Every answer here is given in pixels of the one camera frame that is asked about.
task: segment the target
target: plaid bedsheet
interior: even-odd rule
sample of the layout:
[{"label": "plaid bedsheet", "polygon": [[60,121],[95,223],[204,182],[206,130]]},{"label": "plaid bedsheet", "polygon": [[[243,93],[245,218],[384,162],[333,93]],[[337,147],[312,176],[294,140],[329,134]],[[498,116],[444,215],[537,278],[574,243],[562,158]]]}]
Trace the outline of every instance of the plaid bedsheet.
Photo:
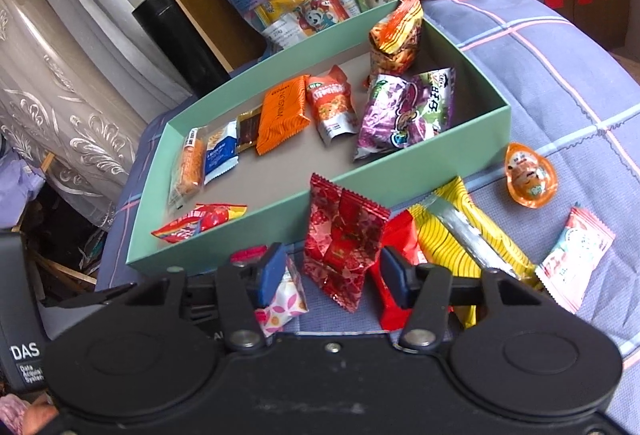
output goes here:
[{"label": "plaid bedsheet", "polygon": [[[502,167],[466,180],[475,202],[536,263],[555,244],[575,203],[617,235],[592,275],[578,315],[619,346],[626,370],[608,413],[631,433],[640,433],[640,365],[634,366],[640,361],[640,220],[635,214],[640,208],[640,86],[573,24],[535,0],[427,0],[424,10],[509,100],[513,141],[537,149],[558,171],[558,194],[541,210],[510,200]],[[125,265],[130,233],[164,124],[179,111],[156,119],[140,141],[107,238],[98,289],[138,278]],[[290,246],[297,257],[300,249]],[[305,291],[311,312],[288,330],[380,328],[371,288],[353,315],[310,281]]]}]

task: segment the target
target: snack package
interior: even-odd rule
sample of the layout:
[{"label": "snack package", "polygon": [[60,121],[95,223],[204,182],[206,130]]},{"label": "snack package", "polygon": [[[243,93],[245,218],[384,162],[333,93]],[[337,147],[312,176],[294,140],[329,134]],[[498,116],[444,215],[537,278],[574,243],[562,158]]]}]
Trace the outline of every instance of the snack package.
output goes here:
[{"label": "snack package", "polygon": [[509,195],[527,208],[542,208],[558,190],[558,175],[551,163],[517,142],[507,148],[504,173]]},{"label": "snack package", "polygon": [[246,209],[247,206],[236,204],[196,204],[193,211],[152,231],[151,234],[169,243],[177,243],[229,220],[237,219],[246,213]]},{"label": "snack package", "polygon": [[283,141],[302,132],[311,122],[305,116],[307,77],[287,80],[265,94],[255,146],[258,155],[270,152]]},{"label": "snack package", "polygon": [[235,120],[215,131],[207,138],[204,160],[204,184],[231,170],[238,164],[236,154],[237,123]]},{"label": "snack package", "polygon": [[236,136],[238,137],[236,154],[254,147],[258,142],[258,129],[260,128],[261,115],[262,105],[254,108],[254,110],[243,112],[236,119]]},{"label": "snack package", "polygon": [[191,128],[174,165],[169,190],[169,206],[180,208],[204,184],[204,158],[207,150],[201,128]]},{"label": "snack package", "polygon": [[412,65],[418,53],[423,14],[420,0],[403,0],[371,29],[371,76],[399,76]]},{"label": "snack package", "polygon": [[264,25],[261,34],[282,48],[349,17],[340,0],[269,0],[254,11]]},{"label": "snack package", "polygon": [[559,306],[578,312],[591,273],[615,238],[589,210],[571,209],[556,245],[536,268],[536,275]]},{"label": "snack package", "polygon": [[358,308],[367,269],[376,261],[389,210],[317,174],[303,272],[349,312]]},{"label": "snack package", "polygon": [[354,160],[394,152],[434,136],[425,119],[430,87],[379,74],[362,117]]},{"label": "snack package", "polygon": [[[472,202],[460,177],[439,187],[433,194],[451,203],[462,212],[468,223],[480,232],[481,238],[491,247],[492,261],[506,262],[520,281],[532,287],[538,284],[535,276],[536,266],[529,261],[514,241]],[[426,203],[423,201],[409,208],[418,230],[418,241],[420,241],[422,252],[433,263],[449,269],[454,276],[479,277],[480,266],[443,225],[438,216],[431,213],[428,207],[429,201],[433,202],[428,198]],[[477,259],[482,255],[485,258],[492,256],[491,253],[487,253],[484,245],[476,245],[475,248],[479,250],[476,253]],[[465,327],[476,324],[475,306],[456,307],[456,314]]]},{"label": "snack package", "polygon": [[351,106],[351,85],[338,65],[326,76],[307,78],[306,98],[314,109],[316,126],[325,145],[329,146],[341,134],[356,134],[358,119]]},{"label": "snack package", "polygon": [[[409,211],[403,211],[386,223],[380,246],[395,247],[412,265],[427,263],[427,259],[418,243],[418,232],[415,229],[414,218]],[[389,291],[385,281],[382,279],[379,258],[369,269],[369,274],[376,284],[380,298],[382,298],[380,326],[387,331],[401,329],[409,319],[412,311],[411,309],[400,308],[394,300],[391,291]]]},{"label": "snack package", "polygon": [[453,93],[456,86],[456,70],[439,69],[418,74],[412,79],[417,85],[430,88],[429,99],[422,109],[424,120],[437,135],[451,127],[453,118]]},{"label": "snack package", "polygon": [[287,268],[270,306],[256,309],[255,317],[266,337],[280,332],[296,316],[309,312],[302,278],[295,264],[287,256]]}]

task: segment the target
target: lace curtain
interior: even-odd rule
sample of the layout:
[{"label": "lace curtain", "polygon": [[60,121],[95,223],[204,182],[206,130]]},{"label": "lace curtain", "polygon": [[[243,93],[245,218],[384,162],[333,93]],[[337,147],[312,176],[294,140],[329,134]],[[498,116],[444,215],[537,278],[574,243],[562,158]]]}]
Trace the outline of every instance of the lace curtain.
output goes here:
[{"label": "lace curtain", "polygon": [[0,130],[108,229],[146,123],[188,95],[135,22],[142,0],[0,0]]}]

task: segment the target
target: metal screw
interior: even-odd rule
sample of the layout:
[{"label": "metal screw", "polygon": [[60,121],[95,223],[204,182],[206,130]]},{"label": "metal screw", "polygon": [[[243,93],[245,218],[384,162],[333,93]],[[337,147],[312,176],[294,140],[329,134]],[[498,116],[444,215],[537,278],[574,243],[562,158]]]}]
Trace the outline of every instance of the metal screw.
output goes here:
[{"label": "metal screw", "polygon": [[324,350],[326,350],[327,352],[331,352],[332,354],[337,354],[338,352],[340,352],[340,350],[342,350],[342,347],[340,346],[340,343],[327,343],[324,346]]},{"label": "metal screw", "polygon": [[231,344],[243,349],[250,349],[260,343],[260,335],[252,330],[237,330],[229,337]]},{"label": "metal screw", "polygon": [[413,347],[428,347],[437,338],[436,335],[430,330],[426,329],[413,329],[407,332],[403,339],[406,343]]}]

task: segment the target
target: black cylinder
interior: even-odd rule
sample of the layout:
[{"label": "black cylinder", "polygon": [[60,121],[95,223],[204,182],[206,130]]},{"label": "black cylinder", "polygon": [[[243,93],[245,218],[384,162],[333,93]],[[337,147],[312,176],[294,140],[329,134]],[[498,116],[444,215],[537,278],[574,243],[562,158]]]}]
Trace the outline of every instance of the black cylinder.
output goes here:
[{"label": "black cylinder", "polygon": [[226,69],[175,0],[145,0],[133,16],[197,97],[229,81]]}]

